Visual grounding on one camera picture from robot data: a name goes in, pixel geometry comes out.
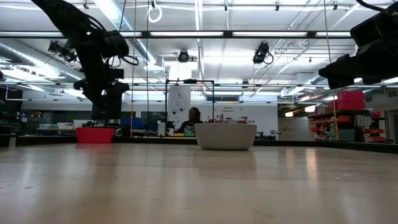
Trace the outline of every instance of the metal pole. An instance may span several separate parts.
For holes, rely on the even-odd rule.
[[[167,84],[168,83],[169,83],[169,80],[166,79],[166,83],[165,83],[165,101],[164,101],[164,103],[165,103],[164,108],[165,108],[165,113],[166,113],[166,125],[167,125],[167,122],[169,121],[169,116],[167,115]]]
[[[212,81],[213,84],[213,123],[214,123],[214,81]]]

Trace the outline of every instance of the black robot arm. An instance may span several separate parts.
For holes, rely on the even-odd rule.
[[[129,85],[119,83],[124,71],[111,68],[112,57],[123,59],[129,47],[123,36],[116,30],[106,31],[95,18],[81,12],[74,5],[62,0],[32,0],[50,18],[53,24],[68,39],[68,48],[76,49],[85,79],[74,84],[75,89],[83,89],[83,94],[102,110],[121,104],[121,96]],[[137,58],[127,63],[138,65]]]
[[[351,29],[358,46],[355,56],[346,54],[319,70],[331,89],[352,85],[355,78],[369,85],[398,76],[398,2],[387,9],[357,2],[380,13]]]

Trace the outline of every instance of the white bowl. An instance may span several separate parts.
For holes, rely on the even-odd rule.
[[[256,137],[255,124],[195,124],[195,136],[202,149],[248,150]]]

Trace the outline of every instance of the duct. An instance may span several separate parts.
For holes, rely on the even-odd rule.
[[[94,0],[94,3],[117,29],[120,29],[120,31],[134,31],[134,22],[129,18],[127,12],[123,14],[123,7],[120,5],[119,1]],[[157,57],[147,48],[144,40],[129,39],[128,43],[130,49],[133,49],[134,46],[145,64],[156,64]]]
[[[52,60],[50,57],[33,50],[32,48],[12,39],[3,39],[0,42],[0,55],[11,55],[22,61],[33,63],[36,67],[48,69],[58,76],[66,78],[65,81],[77,81],[83,79],[84,74],[66,66],[65,64]]]

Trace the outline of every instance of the person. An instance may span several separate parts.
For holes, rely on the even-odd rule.
[[[189,120],[184,121],[176,133],[195,133],[195,124],[203,123],[200,120],[200,111],[198,108],[193,107],[189,110]]]

